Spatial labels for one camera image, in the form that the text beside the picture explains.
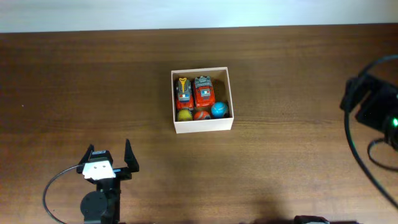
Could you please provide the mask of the red truck with yellow crane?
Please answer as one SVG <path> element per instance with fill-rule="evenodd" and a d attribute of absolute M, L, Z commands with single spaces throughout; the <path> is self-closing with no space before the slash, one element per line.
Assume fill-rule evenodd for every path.
<path fill-rule="evenodd" d="M 192 84 L 187 78 L 179 78 L 176 84 L 176 107 L 178 110 L 194 109 Z"/>

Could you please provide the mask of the red toy ball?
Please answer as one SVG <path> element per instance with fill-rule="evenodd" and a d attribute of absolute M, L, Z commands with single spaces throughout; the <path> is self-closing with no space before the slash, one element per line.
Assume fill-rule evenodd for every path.
<path fill-rule="evenodd" d="M 195 121 L 211 119 L 211 115 L 207 111 L 197 111 L 193 116 Z"/>

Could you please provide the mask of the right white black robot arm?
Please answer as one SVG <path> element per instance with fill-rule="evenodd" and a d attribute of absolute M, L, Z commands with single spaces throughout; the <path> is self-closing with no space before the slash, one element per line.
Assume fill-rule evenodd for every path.
<path fill-rule="evenodd" d="M 351 112 L 357 105 L 356 120 L 384 133 L 385 141 L 397 147 L 397 87 L 372 75 L 350 78 L 340 108 Z"/>

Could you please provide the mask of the yellow toy ball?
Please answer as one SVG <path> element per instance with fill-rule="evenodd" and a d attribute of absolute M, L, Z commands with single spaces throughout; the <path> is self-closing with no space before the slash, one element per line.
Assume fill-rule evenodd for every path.
<path fill-rule="evenodd" d="M 192 112 L 188 109 L 183 109 L 180 110 L 177 113 L 177 121 L 181 122 L 181 121 L 193 121 L 193 115 Z"/>

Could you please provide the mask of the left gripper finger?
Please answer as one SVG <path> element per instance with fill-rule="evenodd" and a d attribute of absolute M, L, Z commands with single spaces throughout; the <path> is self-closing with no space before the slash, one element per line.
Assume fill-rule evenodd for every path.
<path fill-rule="evenodd" d="M 91 153 L 94 151 L 94 145 L 90 144 L 88 146 L 88 149 L 86 150 L 85 154 L 83 155 L 83 157 L 81 158 L 80 162 L 78 163 L 79 165 L 81 164 L 85 164 L 88 162 L 88 160 L 90 159 Z"/>
<path fill-rule="evenodd" d="M 139 172 L 139 163 L 132 151 L 131 143 L 126 139 L 124 161 L 131 172 Z"/>

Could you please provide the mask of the red truck with grey top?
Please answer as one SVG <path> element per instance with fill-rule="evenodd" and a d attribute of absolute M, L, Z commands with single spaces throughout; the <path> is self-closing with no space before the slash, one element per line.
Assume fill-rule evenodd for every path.
<path fill-rule="evenodd" d="M 210 76 L 196 77 L 194 79 L 193 91 L 197 108 L 204 108 L 215 104 L 215 92 Z"/>

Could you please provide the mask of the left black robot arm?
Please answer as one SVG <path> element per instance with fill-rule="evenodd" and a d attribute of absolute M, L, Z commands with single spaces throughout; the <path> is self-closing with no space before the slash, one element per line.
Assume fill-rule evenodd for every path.
<path fill-rule="evenodd" d="M 84 223 L 119 223 L 121 182 L 132 179 L 139 172 L 139 164 L 127 139 L 124 150 L 125 167 L 114 168 L 109 151 L 95 151 L 89 145 L 76 172 L 96 186 L 96 190 L 86 194 L 80 204 Z"/>

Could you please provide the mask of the blue toy ball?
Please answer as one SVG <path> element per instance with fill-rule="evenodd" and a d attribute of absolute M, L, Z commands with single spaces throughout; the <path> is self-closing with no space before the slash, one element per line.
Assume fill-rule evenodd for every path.
<path fill-rule="evenodd" d="M 228 118 L 229 117 L 229 108 L 226 103 L 223 102 L 216 102 L 211 107 L 211 114 L 214 118 Z"/>

